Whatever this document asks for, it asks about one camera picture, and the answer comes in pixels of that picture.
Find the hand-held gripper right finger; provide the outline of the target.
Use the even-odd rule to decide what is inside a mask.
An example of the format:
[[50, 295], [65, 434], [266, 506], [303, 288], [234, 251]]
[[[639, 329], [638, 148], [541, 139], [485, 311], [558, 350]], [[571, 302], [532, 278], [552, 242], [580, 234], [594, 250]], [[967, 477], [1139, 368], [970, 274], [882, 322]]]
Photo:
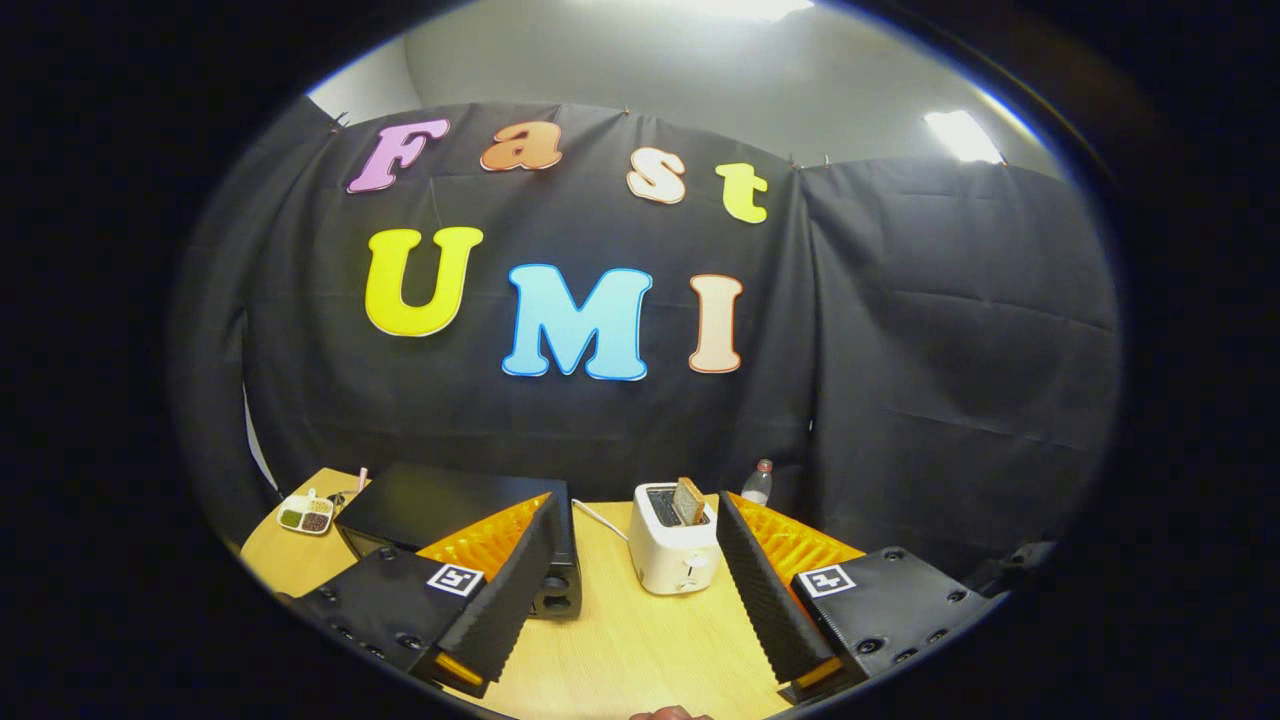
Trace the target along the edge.
[[923, 660], [996, 605], [904, 547], [855, 550], [730, 492], [719, 495], [717, 541], [795, 705]]

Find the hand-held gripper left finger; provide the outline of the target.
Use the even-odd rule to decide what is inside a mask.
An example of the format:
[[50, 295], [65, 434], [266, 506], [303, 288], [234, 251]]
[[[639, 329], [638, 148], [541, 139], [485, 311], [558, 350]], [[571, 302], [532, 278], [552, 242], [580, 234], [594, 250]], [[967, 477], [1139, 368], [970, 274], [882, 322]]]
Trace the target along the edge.
[[498, 682], [556, 551], [547, 492], [417, 552], [384, 544], [291, 611], [420, 680], [476, 698]]

